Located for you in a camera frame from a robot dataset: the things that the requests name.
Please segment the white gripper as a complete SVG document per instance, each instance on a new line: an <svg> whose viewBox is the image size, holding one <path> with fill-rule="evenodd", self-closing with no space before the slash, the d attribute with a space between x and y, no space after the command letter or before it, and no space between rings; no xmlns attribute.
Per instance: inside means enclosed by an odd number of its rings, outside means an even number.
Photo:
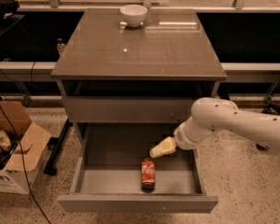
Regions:
<svg viewBox="0 0 280 224"><path fill-rule="evenodd" d="M193 118L189 118L175 129L174 138L165 138L149 151L149 155L151 158L169 155L175 152L176 146L184 150L196 149L208 134L207 128L201 127Z"/></svg>

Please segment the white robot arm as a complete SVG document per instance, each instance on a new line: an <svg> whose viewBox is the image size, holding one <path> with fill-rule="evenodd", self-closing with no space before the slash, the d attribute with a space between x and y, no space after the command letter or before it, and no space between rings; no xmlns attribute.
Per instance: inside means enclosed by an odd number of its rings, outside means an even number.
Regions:
<svg viewBox="0 0 280 224"><path fill-rule="evenodd" d="M201 98L191 116L149 151L151 158L174 153L179 147L196 149L202 140L227 130L280 154L280 116L243 111L230 100Z"/></svg>

